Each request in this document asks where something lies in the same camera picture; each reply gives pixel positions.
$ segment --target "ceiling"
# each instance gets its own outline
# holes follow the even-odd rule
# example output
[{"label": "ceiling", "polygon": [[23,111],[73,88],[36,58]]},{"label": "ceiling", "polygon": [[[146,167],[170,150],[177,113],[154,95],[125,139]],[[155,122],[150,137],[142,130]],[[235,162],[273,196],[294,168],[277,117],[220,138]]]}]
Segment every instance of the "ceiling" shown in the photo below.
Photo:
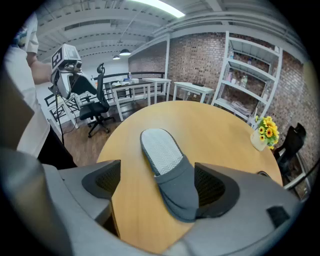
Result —
[{"label": "ceiling", "polygon": [[134,51],[161,33],[178,29],[168,26],[193,17],[199,18],[208,13],[223,12],[221,17],[227,17],[225,20],[221,17],[210,20],[210,24],[240,25],[250,28],[252,26],[250,20],[245,21],[246,19],[242,18],[240,23],[235,21],[241,17],[237,13],[253,13],[266,18],[263,20],[263,26],[272,27],[273,24],[268,20],[272,19],[281,25],[284,24],[286,31],[289,28],[286,20],[266,0],[162,1],[183,12],[185,17],[177,19],[161,9],[130,0],[47,1],[36,11],[38,59],[44,62],[50,61],[50,57],[59,46],[67,43],[76,46],[84,60],[94,55],[103,55],[111,60],[113,55],[119,54],[124,48]]}]

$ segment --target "person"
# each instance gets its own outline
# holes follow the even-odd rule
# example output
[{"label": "person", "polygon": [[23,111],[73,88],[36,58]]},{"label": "person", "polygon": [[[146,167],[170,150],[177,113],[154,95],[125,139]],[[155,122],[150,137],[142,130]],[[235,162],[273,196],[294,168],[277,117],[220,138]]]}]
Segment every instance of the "person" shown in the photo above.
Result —
[{"label": "person", "polygon": [[55,166],[58,170],[77,167],[37,100],[35,85],[50,82],[52,73],[51,65],[38,61],[36,56],[39,46],[37,26],[37,16],[33,13],[13,38],[3,60],[9,77],[34,111],[16,150],[28,153],[42,164]]}]

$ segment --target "round wooden table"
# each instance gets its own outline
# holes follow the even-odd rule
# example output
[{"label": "round wooden table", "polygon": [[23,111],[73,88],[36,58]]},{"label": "round wooden table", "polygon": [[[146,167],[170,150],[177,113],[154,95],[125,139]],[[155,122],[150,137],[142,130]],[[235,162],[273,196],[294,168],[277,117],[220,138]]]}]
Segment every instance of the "round wooden table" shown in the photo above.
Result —
[{"label": "round wooden table", "polygon": [[163,203],[141,150],[140,134],[148,128],[167,130],[193,166],[199,162],[249,173],[265,171],[282,185],[272,152],[268,147],[257,151],[250,141],[253,129],[231,113],[193,101],[145,107],[116,128],[98,158],[98,162],[121,160],[113,213],[120,239],[135,247],[162,253],[193,226],[173,218]]}]

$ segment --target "black office chair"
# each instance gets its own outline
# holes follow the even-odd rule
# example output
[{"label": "black office chair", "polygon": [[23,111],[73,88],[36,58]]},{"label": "black office chair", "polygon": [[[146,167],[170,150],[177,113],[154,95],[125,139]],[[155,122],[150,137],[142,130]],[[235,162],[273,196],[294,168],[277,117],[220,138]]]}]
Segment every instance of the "black office chair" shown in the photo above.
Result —
[{"label": "black office chair", "polygon": [[289,174],[289,163],[303,147],[306,135],[306,130],[300,123],[298,123],[296,128],[290,126],[282,146],[274,151],[273,155],[283,176],[286,177]]},{"label": "black office chair", "polygon": [[89,101],[88,103],[83,104],[80,109],[79,118],[80,120],[85,120],[87,118],[93,118],[95,117],[96,121],[91,122],[88,124],[89,127],[93,125],[91,130],[88,133],[88,137],[91,138],[91,132],[96,128],[97,125],[101,125],[105,128],[106,133],[109,133],[110,130],[106,128],[103,124],[103,121],[112,119],[114,122],[116,121],[114,117],[103,117],[102,113],[107,113],[110,106],[105,98],[104,95],[104,74],[105,74],[105,68],[104,63],[100,64],[96,71],[99,73],[97,78],[97,92],[96,97],[98,98],[99,102]]}]

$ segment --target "red brick wall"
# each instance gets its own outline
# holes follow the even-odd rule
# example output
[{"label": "red brick wall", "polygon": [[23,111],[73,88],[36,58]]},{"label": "red brick wall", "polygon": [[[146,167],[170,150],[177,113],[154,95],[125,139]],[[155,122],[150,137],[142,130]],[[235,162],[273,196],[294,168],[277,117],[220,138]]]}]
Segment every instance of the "red brick wall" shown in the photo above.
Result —
[{"label": "red brick wall", "polygon": [[[128,59],[129,72],[165,72],[167,42],[157,43],[143,51],[138,52]],[[133,75],[135,77],[160,77],[159,75]]]},{"label": "red brick wall", "polygon": [[[171,84],[178,81],[193,82],[198,76],[201,80],[205,78],[206,87],[216,89],[224,57],[225,36],[225,33],[199,33],[172,39],[168,67],[168,78],[172,80]],[[250,40],[268,48],[274,47],[252,37],[236,34],[230,36]],[[151,71],[162,68],[164,71],[165,58],[166,43],[159,43],[132,56],[129,59],[129,70],[136,71],[138,68]],[[234,58],[247,62],[247,57],[240,54],[235,54]],[[261,61],[253,59],[252,65],[268,71]],[[239,71],[234,71],[232,77],[240,80],[242,75]],[[264,85],[258,79],[248,76],[246,85],[248,90],[260,94]],[[170,94],[173,94],[173,90],[174,86],[171,86]],[[182,98],[182,92],[178,91],[177,97]],[[226,86],[223,98],[229,101],[238,100],[251,110],[257,104],[255,98],[230,86]],[[278,145],[282,145],[290,125],[295,127],[299,122],[304,126],[307,138],[300,153],[307,167],[311,168],[320,156],[320,140],[317,133],[320,127],[320,109],[305,85],[303,65],[287,52],[283,52],[280,79],[266,116],[272,116],[278,126],[280,132]]]}]

